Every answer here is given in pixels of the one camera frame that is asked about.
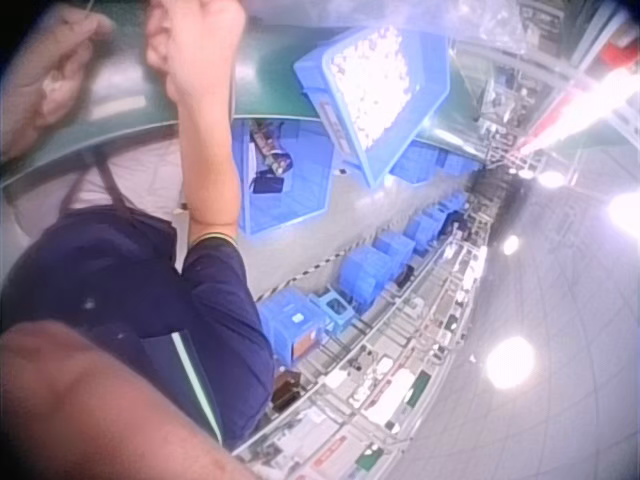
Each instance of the red object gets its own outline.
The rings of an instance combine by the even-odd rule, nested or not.
[[[609,65],[612,70],[620,67],[629,67],[636,60],[640,53],[640,42],[633,41],[624,48],[616,47],[612,43],[607,43],[600,51],[600,60]]]

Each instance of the hand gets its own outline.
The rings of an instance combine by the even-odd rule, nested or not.
[[[245,22],[237,0],[151,0],[147,63],[166,75],[174,102],[228,91]]]
[[[92,40],[112,30],[104,15],[65,5],[45,15],[3,83],[3,160],[26,152],[46,127],[71,110],[93,53]]]

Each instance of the workbench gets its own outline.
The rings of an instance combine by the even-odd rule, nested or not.
[[[11,162],[9,168],[3,166],[2,186],[83,148],[177,122],[163,82],[145,63],[144,5],[97,2],[95,10],[109,16],[116,31],[108,43],[96,45],[87,87],[77,108],[25,158]],[[340,31],[250,21],[237,58],[234,118],[318,120],[293,63]],[[450,93],[417,139],[455,149],[430,129],[437,126],[472,134],[478,130],[472,120],[475,113],[474,101],[452,62]]]

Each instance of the green surface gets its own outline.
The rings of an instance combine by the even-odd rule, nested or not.
[[[413,386],[411,387],[413,389],[413,391],[411,392],[411,396],[406,402],[408,406],[410,406],[411,408],[415,408],[415,406],[418,404],[418,400],[420,400],[420,397],[427,389],[427,385],[429,385],[430,381],[431,375],[429,375],[427,372],[421,370],[420,373],[418,373],[418,376],[414,380]]]
[[[571,159],[580,150],[626,145],[629,141],[607,120],[600,120],[583,132],[571,135],[552,145],[549,150],[563,158]]]
[[[2,171],[3,185],[79,149],[177,121],[162,83],[144,62],[143,4],[97,2],[95,10],[108,15],[116,23],[117,31],[108,46],[97,49],[94,70],[88,76],[79,108],[26,158]],[[250,24],[237,59],[235,116],[317,118],[313,105],[301,90],[293,63],[338,32]],[[142,107],[95,119],[96,108],[141,98],[145,103]],[[477,132],[472,120],[475,113],[464,79],[452,65],[450,94],[417,138],[451,148],[432,135],[430,128],[437,126],[454,134],[458,132],[463,138],[473,138]]]
[[[382,455],[384,455],[384,450],[376,444],[370,443],[367,446],[367,449],[356,460],[356,465],[365,472],[370,472],[373,470],[373,467],[376,466],[378,460],[382,458]]]

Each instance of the finger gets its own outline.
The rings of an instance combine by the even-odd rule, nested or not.
[[[76,103],[82,89],[84,70],[80,70],[71,78],[65,78],[42,102],[36,126],[46,127],[60,121]]]
[[[79,8],[74,8],[69,5],[58,5],[56,7],[56,16],[63,22],[71,25],[79,24],[87,19],[95,19],[96,31],[98,36],[109,35],[115,28],[115,24],[105,15],[95,12],[87,12]]]
[[[165,73],[167,72],[167,69],[168,69],[167,58],[166,56],[163,56],[158,49],[153,48],[151,46],[147,47],[145,56],[146,56],[147,64],[151,68],[155,70],[159,70],[161,72],[165,72]]]
[[[147,37],[168,29],[169,17],[167,15],[167,9],[162,5],[158,7],[150,7],[147,14],[147,23],[145,25],[145,33],[147,34]]]
[[[168,44],[169,33],[162,31],[147,39],[147,48],[145,51],[147,63],[158,70],[166,71],[168,68]]]
[[[69,55],[89,40],[97,28],[98,20],[91,17],[80,23],[60,25],[48,32],[40,42],[45,53],[43,62],[54,66],[62,57]]]
[[[93,46],[91,42],[85,41],[78,49],[65,61],[62,66],[62,74],[65,78],[73,77],[77,75],[91,60],[93,54]]]
[[[182,24],[189,28],[189,23],[201,20],[202,0],[160,0],[167,9],[167,15],[174,28]]]

